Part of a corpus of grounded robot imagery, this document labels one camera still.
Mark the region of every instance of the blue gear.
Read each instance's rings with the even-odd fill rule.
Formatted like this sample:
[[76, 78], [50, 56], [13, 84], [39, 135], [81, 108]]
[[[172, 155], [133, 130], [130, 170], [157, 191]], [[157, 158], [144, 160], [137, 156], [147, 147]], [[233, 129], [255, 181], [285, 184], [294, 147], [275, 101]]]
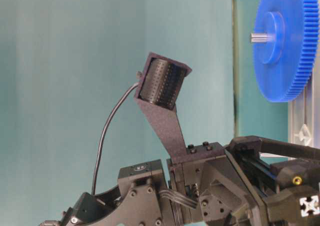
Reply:
[[268, 42], [253, 45], [260, 91], [271, 102], [295, 99], [308, 82], [317, 53], [318, 0], [261, 0], [254, 32], [268, 35]]

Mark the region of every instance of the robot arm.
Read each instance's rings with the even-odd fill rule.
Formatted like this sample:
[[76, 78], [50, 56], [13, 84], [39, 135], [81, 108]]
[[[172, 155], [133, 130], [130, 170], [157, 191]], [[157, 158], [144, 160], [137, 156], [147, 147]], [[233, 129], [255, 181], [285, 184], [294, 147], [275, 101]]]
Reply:
[[[256, 136], [186, 148], [175, 101], [190, 72], [151, 53], [134, 96], [170, 155], [169, 187], [160, 160], [124, 167], [116, 187], [41, 226], [320, 224], [320, 150]], [[297, 159], [268, 165], [261, 152]]]

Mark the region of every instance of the metal shaft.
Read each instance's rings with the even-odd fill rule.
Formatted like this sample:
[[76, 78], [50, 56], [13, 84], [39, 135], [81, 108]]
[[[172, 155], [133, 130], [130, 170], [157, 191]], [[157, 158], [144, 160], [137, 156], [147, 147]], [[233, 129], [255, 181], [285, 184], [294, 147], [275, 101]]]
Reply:
[[268, 42], [267, 33], [251, 33], [250, 36], [251, 43], [266, 43]]

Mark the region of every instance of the wire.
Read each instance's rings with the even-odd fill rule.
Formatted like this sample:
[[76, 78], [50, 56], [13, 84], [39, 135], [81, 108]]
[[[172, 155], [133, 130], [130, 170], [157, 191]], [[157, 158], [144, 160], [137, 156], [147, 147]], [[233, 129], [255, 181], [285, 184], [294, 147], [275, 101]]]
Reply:
[[179, 203], [183, 206], [186, 206], [191, 209], [196, 209], [198, 202], [196, 200], [193, 200], [182, 193], [179, 193], [177, 191], [171, 190], [171, 189], [163, 189], [159, 192], [160, 197], [168, 198], [171, 201], [174, 201], [176, 203]]
[[117, 112], [118, 108], [125, 101], [125, 99], [130, 94], [130, 92], [132, 92], [138, 86], [138, 84], [139, 83], [136, 82], [131, 87], [129, 87], [129, 89], [124, 93], [124, 95], [120, 98], [118, 103], [115, 105], [115, 107], [111, 111], [108, 119], [105, 122], [103, 131], [102, 131], [102, 134], [101, 134], [100, 142], [99, 142], [98, 154], [96, 156], [96, 163], [95, 163], [95, 168], [94, 168], [94, 172], [93, 172], [92, 189], [91, 189], [91, 194], [92, 195], [96, 194], [95, 186], [97, 184], [97, 175], [98, 175], [99, 165], [100, 165], [100, 161], [101, 161], [101, 154], [102, 154], [102, 148], [103, 148], [104, 140], [105, 140], [105, 136], [106, 136], [106, 131], [108, 130], [108, 127], [109, 127], [109, 125], [111, 123], [111, 120], [114, 117], [115, 113]]

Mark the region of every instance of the gear teeth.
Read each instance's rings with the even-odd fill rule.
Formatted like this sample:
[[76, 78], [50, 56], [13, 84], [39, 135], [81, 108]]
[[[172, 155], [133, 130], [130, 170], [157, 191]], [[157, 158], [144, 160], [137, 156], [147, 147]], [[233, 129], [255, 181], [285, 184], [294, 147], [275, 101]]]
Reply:
[[282, 101], [295, 99], [305, 88], [314, 67], [319, 41], [318, 0], [302, 0], [303, 3], [303, 45], [297, 73]]

